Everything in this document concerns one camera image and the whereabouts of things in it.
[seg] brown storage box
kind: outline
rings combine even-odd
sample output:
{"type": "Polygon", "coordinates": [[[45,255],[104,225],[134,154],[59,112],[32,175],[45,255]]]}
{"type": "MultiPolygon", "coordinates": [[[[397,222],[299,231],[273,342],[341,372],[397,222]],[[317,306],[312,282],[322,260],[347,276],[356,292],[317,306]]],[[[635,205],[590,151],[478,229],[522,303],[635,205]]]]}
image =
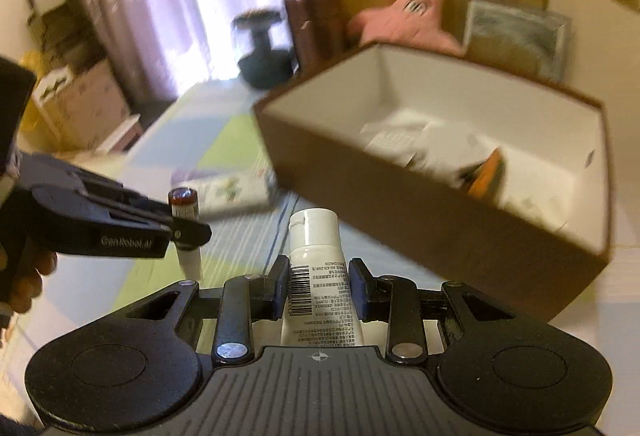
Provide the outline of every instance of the brown storage box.
{"type": "Polygon", "coordinates": [[[601,104],[571,90],[376,44],[270,93],[254,111],[285,188],[539,319],[562,311],[609,261],[606,118],[601,104]],[[494,140],[506,153],[506,186],[555,196],[566,210],[562,233],[364,152],[362,126],[401,109],[494,140]]]}
{"type": "Polygon", "coordinates": [[[44,100],[42,109],[69,150],[98,147],[130,115],[107,60],[44,100]]]}

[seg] orange object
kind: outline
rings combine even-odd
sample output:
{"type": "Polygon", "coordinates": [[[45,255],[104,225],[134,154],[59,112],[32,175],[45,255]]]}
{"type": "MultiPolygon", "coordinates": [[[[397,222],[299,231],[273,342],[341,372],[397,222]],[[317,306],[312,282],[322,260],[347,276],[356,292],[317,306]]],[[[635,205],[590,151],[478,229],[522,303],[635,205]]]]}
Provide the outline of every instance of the orange object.
{"type": "Polygon", "coordinates": [[[504,158],[500,148],[497,148],[478,169],[478,177],[469,187],[467,194],[479,200],[493,203],[503,179],[504,158]]]}

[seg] bedsheet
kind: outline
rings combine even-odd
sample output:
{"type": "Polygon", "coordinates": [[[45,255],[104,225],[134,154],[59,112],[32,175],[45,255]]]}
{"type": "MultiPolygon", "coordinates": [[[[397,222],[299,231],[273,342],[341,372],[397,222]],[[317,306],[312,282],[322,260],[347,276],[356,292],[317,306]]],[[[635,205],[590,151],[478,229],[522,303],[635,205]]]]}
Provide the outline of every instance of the bedsheet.
{"type": "MultiPolygon", "coordinates": [[[[269,161],[250,113],[262,93],[240,82],[208,82],[181,97],[128,153],[107,167],[110,177],[157,199],[166,199],[176,168],[263,168],[269,161]]],[[[281,192],[270,212],[212,222],[202,249],[206,288],[245,273],[263,273],[275,257],[288,254],[287,224],[296,210],[313,206],[281,192]]],[[[622,209],[616,208],[616,251],[602,276],[554,321],[597,347],[614,371],[614,391],[600,421],[609,436],[640,435],[640,244],[622,209]]],[[[439,289],[443,278],[351,228],[340,225],[347,260],[361,257],[374,275],[393,273],[419,288],[439,289]]],[[[42,345],[108,312],[181,279],[175,249],[162,260],[61,256],[33,310],[18,320],[0,374],[26,402],[24,369],[42,345]]],[[[206,323],[201,350],[212,341],[206,323]]]]}

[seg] brown bottle cap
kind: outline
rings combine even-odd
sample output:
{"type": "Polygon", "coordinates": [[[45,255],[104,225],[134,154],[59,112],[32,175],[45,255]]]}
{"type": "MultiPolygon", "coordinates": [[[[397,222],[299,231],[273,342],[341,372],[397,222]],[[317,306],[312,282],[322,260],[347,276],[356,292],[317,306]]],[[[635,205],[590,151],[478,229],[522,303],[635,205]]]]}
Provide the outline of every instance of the brown bottle cap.
{"type": "Polygon", "coordinates": [[[176,187],[169,191],[169,204],[175,207],[194,205],[198,202],[198,192],[189,187],[176,187]]]}

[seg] yellow bag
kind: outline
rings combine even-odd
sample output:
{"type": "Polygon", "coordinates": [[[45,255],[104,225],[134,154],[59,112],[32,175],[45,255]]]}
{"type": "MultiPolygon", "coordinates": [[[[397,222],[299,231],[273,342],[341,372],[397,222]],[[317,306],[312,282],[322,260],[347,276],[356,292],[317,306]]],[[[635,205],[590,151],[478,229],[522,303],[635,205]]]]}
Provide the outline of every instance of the yellow bag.
{"type": "MultiPolygon", "coordinates": [[[[44,55],[35,50],[29,50],[22,56],[20,66],[36,73],[38,77],[36,86],[40,79],[51,71],[51,66],[44,55]]],[[[60,142],[40,116],[40,111],[31,99],[27,103],[18,128],[18,147],[39,152],[55,152],[61,148],[60,142]]]]}

